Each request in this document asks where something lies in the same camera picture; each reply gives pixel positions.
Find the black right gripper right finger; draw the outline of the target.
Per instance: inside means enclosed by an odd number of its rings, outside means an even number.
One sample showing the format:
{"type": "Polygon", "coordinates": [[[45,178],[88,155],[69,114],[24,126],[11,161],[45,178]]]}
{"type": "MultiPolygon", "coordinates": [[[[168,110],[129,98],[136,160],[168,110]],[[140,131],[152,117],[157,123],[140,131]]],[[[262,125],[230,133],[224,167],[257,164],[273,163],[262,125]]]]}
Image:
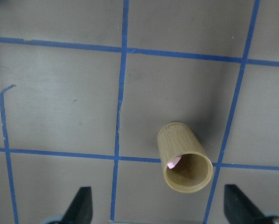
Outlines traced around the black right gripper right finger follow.
{"type": "Polygon", "coordinates": [[[260,209],[235,184],[225,184],[223,212],[230,224],[254,224],[265,218],[260,209]]]}

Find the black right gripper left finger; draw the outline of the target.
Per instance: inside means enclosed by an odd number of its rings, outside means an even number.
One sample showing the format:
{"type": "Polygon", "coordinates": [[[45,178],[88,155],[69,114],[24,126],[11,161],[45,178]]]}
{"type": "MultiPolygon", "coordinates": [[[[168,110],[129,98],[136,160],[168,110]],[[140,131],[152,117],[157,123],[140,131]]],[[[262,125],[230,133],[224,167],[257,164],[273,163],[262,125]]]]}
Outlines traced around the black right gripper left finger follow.
{"type": "Polygon", "coordinates": [[[69,224],[90,224],[93,218],[91,187],[81,187],[65,213],[69,224]]]}

